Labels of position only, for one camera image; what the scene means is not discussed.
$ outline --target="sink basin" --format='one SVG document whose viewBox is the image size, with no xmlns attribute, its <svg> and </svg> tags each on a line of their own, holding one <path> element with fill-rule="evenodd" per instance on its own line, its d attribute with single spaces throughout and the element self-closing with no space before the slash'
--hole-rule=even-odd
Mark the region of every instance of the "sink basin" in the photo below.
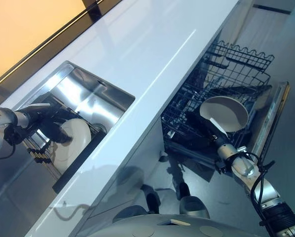
<svg viewBox="0 0 295 237">
<path fill-rule="evenodd" d="M 76 112 L 79 117 L 87 121 L 90 128 L 100 128 L 62 176 L 59 175 L 53 186 L 54 191 L 58 193 L 118 122 L 135 97 L 68 61 L 26 96 L 17 109 L 32 103 L 48 102 L 50 97 L 55 97 L 62 106 Z M 35 149 L 38 150 L 48 140 L 39 130 L 30 139 L 34 140 Z"/>
<path fill-rule="evenodd" d="M 108 133 L 135 97 L 68 61 L 58 67 L 22 106 L 50 92 L 66 107 L 79 113 L 92 125 L 101 124 Z"/>
</svg>

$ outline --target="kitchen counter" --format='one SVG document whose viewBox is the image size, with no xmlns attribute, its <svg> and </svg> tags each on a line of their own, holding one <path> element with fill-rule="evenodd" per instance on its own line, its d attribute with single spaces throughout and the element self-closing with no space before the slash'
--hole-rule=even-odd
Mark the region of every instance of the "kitchen counter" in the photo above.
<svg viewBox="0 0 295 237">
<path fill-rule="evenodd" d="M 133 154 L 237 2 L 123 0 L 1 104 L 17 108 L 65 60 L 135 96 L 26 236 L 70 234 Z"/>
</svg>

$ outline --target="black wire basket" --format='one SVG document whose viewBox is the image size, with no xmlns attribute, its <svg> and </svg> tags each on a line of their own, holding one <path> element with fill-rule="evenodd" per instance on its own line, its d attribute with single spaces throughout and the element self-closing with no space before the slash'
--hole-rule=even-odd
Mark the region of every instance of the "black wire basket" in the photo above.
<svg viewBox="0 0 295 237">
<path fill-rule="evenodd" d="M 251 115 L 258 96 L 270 87 L 267 85 L 270 76 L 264 71 L 273 59 L 273 55 L 257 54 L 255 50 L 223 41 L 211 44 L 161 115 L 165 145 L 174 134 L 201 137 L 186 123 L 185 112 L 198 110 L 210 97 L 234 98 Z M 241 140 L 239 133 L 229 136 L 235 146 Z"/>
</svg>

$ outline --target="cabinet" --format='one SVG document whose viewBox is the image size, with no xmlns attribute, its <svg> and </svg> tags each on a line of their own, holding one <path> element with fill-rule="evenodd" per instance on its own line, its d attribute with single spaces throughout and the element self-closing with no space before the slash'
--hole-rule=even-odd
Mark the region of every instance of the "cabinet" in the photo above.
<svg viewBox="0 0 295 237">
<path fill-rule="evenodd" d="M 112 184 L 100 200 L 89 207 L 71 233 L 71 237 L 88 236 L 112 223 L 114 216 L 134 203 L 141 186 L 156 168 L 164 142 L 160 118 L 157 119 L 129 161 L 120 167 Z"/>
</svg>

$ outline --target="metal rack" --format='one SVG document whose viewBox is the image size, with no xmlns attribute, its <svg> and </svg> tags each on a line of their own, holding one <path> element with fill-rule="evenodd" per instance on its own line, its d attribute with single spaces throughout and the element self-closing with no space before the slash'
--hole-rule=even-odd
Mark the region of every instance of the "metal rack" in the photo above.
<svg viewBox="0 0 295 237">
<path fill-rule="evenodd" d="M 179 152 L 185 148 L 174 145 L 174 136 L 201 137 L 186 123 L 185 112 L 198 110 L 202 102 L 213 96 L 228 96 L 241 102 L 249 112 L 249 126 L 255 101 L 270 87 L 267 85 L 270 75 L 265 70 L 273 59 L 273 55 L 266 56 L 224 41 L 213 42 L 161 115 L 165 146 L 175 147 Z M 241 130 L 229 134 L 235 147 L 240 144 L 242 133 Z"/>
</svg>

